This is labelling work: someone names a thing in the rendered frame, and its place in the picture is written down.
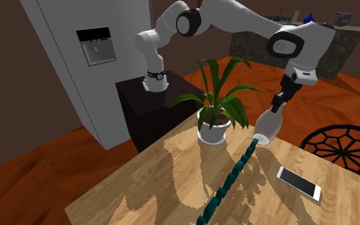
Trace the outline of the green plant in white pot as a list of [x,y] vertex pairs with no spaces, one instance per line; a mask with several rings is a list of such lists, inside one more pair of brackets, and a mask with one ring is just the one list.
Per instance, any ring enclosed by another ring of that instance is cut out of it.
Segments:
[[219,98],[224,83],[236,65],[238,63],[245,63],[247,66],[251,65],[245,59],[232,58],[223,73],[220,74],[219,64],[215,59],[206,59],[205,61],[208,63],[211,73],[212,91],[208,89],[207,76],[201,64],[202,60],[197,60],[196,63],[200,67],[206,92],[198,96],[192,93],[181,95],[174,99],[168,107],[173,107],[187,100],[194,100],[198,110],[198,137],[204,143],[215,145],[225,140],[225,132],[229,126],[234,127],[237,124],[242,128],[249,126],[246,109],[242,101],[233,94],[241,90],[257,91],[257,89],[248,85],[235,86],[224,97]]

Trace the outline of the white bottle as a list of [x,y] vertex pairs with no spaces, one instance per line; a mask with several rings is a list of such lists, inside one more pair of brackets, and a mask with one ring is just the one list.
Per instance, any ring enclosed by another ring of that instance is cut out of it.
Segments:
[[282,110],[285,105],[285,102],[282,103],[276,112],[272,112],[272,108],[267,109],[257,119],[253,139],[257,139],[258,144],[268,145],[276,137],[282,126]]

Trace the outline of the dark robot stand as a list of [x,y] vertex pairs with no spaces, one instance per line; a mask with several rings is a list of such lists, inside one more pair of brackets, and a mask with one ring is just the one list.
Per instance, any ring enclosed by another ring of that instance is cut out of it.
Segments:
[[166,108],[181,95],[192,93],[198,96],[203,93],[171,70],[168,70],[166,75],[169,86],[166,91],[159,93],[145,91],[142,77],[116,83],[127,128],[139,152],[198,110],[194,100]]

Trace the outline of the white smartphone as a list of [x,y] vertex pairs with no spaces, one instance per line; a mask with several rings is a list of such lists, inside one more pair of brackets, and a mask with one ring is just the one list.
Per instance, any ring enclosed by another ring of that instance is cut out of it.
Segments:
[[278,179],[289,184],[293,188],[299,190],[303,194],[309,196],[315,201],[320,201],[321,187],[314,184],[313,182],[301,177],[300,175],[288,170],[281,166],[276,175]]

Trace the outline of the stone counter with items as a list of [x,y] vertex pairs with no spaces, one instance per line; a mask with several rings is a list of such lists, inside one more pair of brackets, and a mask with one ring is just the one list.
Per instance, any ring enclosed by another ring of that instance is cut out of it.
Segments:
[[[336,12],[333,16],[331,24],[336,33],[328,50],[318,62],[316,72],[319,77],[333,80],[360,41],[360,27],[347,25],[351,17],[352,14],[348,12]],[[252,32],[234,33],[231,38],[229,55],[284,68],[288,60],[271,56],[267,52],[267,42],[268,39]]]

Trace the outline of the black round lattice chair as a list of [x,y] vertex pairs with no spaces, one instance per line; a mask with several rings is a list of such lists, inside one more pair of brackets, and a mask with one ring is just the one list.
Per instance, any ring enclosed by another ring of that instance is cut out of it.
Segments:
[[307,135],[299,148],[360,175],[360,126],[320,128]]

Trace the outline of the grey refrigerator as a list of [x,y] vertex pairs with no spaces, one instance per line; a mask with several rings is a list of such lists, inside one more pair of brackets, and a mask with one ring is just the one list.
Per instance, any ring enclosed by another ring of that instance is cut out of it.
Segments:
[[[116,83],[146,73],[136,34],[152,0],[20,0],[82,125],[108,150],[130,138]],[[77,31],[106,27],[115,60],[89,65]]]

